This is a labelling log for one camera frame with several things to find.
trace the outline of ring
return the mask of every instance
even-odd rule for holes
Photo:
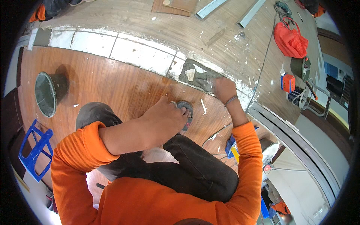
[[[175,105],[175,108],[177,107],[177,103],[174,101],[171,101],[170,103],[173,103]]]

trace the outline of orange long-sleeve shirt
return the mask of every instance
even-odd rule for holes
[[[199,218],[216,224],[254,225],[260,214],[262,154],[249,122],[233,129],[239,148],[239,184],[227,203],[177,193],[156,182],[123,177],[104,188],[99,210],[87,188],[86,172],[111,163],[94,122],[64,138],[54,149],[51,179],[62,224],[169,224]]]
[[[291,214],[288,206],[285,204],[284,201],[281,201],[278,204],[271,206],[271,208],[273,208],[275,211],[281,212],[283,215],[279,214],[280,217],[284,217],[284,215],[286,214]]]

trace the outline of knee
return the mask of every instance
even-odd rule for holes
[[[230,174],[228,175],[227,182],[222,187],[222,191],[219,197],[220,201],[228,202],[231,199],[231,197],[234,195],[236,188],[238,187],[238,184],[239,184],[239,177],[236,174],[236,172],[232,170],[232,172],[230,172]]]
[[[81,107],[76,117],[76,129],[84,128],[95,121],[101,121],[107,127],[122,123],[107,104],[89,102]]]

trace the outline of bracelet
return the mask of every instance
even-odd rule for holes
[[[229,104],[232,100],[234,99],[238,99],[238,96],[237,95],[234,95],[232,98],[230,98],[224,105],[224,107],[226,108],[227,104]]]

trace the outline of red plastic bag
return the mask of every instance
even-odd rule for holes
[[[289,24],[285,26],[282,22],[277,23],[274,29],[274,38],[276,44],[285,56],[302,59],[307,54],[306,49],[309,41],[301,36],[300,29],[296,22],[295,24],[298,31],[295,29],[290,30]]]

